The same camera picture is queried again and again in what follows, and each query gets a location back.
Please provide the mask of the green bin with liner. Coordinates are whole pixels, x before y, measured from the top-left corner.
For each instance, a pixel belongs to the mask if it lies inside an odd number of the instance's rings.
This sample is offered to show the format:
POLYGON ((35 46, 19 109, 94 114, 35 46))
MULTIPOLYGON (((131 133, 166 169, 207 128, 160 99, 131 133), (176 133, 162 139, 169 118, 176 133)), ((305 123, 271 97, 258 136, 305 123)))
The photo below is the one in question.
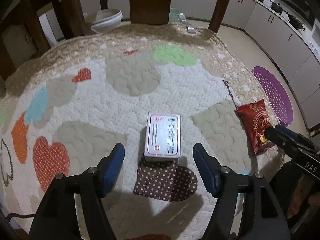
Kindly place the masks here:
POLYGON ((181 23, 182 21, 186 20, 185 14, 182 13, 179 9, 170 8, 169 11, 169 23, 181 23))

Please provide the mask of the purple perforated plastic basket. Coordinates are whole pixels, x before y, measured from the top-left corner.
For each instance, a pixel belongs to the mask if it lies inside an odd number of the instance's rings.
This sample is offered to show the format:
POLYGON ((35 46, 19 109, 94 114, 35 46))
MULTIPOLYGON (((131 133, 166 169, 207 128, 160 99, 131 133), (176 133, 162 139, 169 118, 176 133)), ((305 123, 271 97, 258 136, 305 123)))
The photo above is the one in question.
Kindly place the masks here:
POLYGON ((252 73, 260 83, 280 124, 284 127, 293 122, 291 100, 279 80, 266 68, 255 66, 252 73))

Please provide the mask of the beige heart-pattern quilted cushion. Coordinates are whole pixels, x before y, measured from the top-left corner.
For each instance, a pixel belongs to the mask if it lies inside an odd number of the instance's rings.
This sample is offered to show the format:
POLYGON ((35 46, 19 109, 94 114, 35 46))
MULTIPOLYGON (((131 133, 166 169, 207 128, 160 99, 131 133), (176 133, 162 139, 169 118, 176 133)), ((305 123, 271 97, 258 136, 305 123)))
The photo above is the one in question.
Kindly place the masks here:
POLYGON ((1 94, 1 206, 35 213, 57 173, 97 165, 125 147, 117 183, 103 199, 118 239, 199 239, 215 199, 193 146, 240 174, 271 179, 283 156, 255 155, 236 107, 266 94, 208 29, 128 25, 62 42, 24 63, 1 94), (181 156, 144 158, 149 113, 179 114, 181 156))

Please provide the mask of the white plastic bucket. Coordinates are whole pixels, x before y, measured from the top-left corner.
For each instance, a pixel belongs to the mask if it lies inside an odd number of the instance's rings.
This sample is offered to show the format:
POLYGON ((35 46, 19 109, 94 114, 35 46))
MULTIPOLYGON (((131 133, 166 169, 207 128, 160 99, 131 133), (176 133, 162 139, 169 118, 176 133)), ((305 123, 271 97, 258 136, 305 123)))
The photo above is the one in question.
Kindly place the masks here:
POLYGON ((104 9, 85 17, 85 22, 95 34, 103 34, 121 25, 123 14, 118 9, 104 9))

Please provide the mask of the red snack packet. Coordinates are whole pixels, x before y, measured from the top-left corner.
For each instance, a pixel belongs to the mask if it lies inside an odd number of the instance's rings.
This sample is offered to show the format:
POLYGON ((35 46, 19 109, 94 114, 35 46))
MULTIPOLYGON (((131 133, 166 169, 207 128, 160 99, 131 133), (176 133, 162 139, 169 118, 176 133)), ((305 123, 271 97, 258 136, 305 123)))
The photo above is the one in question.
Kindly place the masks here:
POLYGON ((269 141, 264 134, 265 129, 272 126, 264 99, 237 106, 236 112, 244 123, 255 155, 266 152, 274 146, 274 143, 269 141))

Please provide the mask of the white medicine box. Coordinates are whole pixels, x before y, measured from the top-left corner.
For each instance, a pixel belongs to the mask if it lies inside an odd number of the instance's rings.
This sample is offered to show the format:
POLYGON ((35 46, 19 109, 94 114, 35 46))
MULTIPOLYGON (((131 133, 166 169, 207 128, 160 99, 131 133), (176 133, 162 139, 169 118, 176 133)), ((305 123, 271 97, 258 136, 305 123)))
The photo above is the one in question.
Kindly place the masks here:
POLYGON ((144 158, 147 161, 173 161, 181 156, 181 117, 179 114, 149 113, 144 158))

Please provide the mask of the grey kitchen cabinets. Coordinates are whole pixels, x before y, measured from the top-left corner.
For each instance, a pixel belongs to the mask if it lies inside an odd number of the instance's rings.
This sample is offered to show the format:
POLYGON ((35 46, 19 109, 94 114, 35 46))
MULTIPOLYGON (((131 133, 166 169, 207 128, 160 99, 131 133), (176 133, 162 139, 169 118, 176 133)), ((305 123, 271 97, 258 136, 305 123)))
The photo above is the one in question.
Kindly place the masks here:
MULTIPOLYGON (((171 0, 188 18, 210 21, 217 0, 171 0)), ((243 30, 285 76, 306 126, 319 125, 319 54, 278 13, 258 0, 230 0, 222 23, 243 30)))

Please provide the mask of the dark brown wooden chair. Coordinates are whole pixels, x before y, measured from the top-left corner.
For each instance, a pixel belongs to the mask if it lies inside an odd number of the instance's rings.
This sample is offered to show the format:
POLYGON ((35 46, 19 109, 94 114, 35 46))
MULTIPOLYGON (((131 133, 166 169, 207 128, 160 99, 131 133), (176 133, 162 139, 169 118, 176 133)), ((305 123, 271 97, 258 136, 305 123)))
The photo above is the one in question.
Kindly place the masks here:
MULTIPOLYGON (((37 11, 51 3, 66 39, 89 34, 78 0, 1 0, 1 31, 12 23, 24 25, 40 54, 49 50, 37 11)), ((130 0, 132 23, 162 25, 169 22, 171 0, 130 0)))

